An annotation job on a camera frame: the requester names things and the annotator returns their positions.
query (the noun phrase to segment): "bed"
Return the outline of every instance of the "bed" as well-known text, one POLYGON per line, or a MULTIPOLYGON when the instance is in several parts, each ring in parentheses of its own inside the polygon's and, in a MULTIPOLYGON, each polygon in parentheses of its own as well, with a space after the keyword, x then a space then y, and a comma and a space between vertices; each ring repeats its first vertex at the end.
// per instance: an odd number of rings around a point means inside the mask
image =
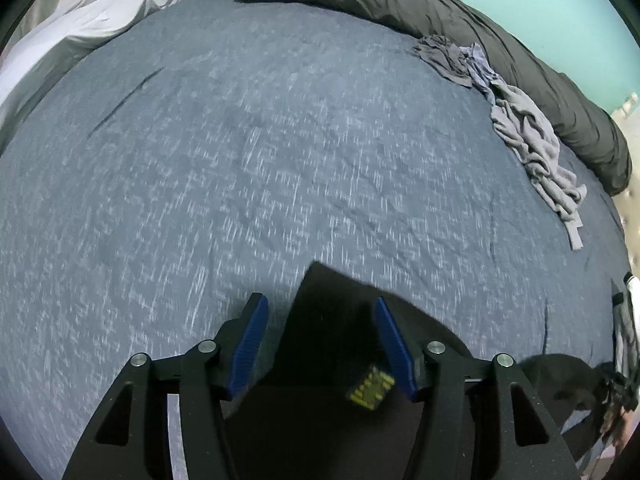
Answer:
POLYGON ((0 157, 0 416, 44 479, 130 355, 186 351, 253 291, 268 370, 313 260, 477 357, 612 360, 612 199, 562 146, 588 188, 572 251, 484 97, 414 43, 322 7, 184 0, 44 96, 0 157))

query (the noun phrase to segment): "white object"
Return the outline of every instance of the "white object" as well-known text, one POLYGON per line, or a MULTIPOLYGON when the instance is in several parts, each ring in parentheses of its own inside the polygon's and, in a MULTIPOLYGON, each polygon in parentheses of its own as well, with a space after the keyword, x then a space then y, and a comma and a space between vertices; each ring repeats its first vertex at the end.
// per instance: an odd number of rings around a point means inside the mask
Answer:
POLYGON ((44 95, 92 50, 180 0, 77 0, 22 38, 0 66, 0 154, 44 95))
POLYGON ((640 328, 640 280, 637 276, 632 276, 626 282, 626 290, 629 291, 631 298, 631 312, 632 320, 634 322, 634 328, 636 329, 636 337, 638 336, 638 329, 640 328))
POLYGON ((622 106, 613 111, 611 116, 616 122, 618 122, 619 119, 625 119, 637 104, 638 94, 636 92, 632 92, 632 94, 625 100, 625 102, 622 103, 622 106))

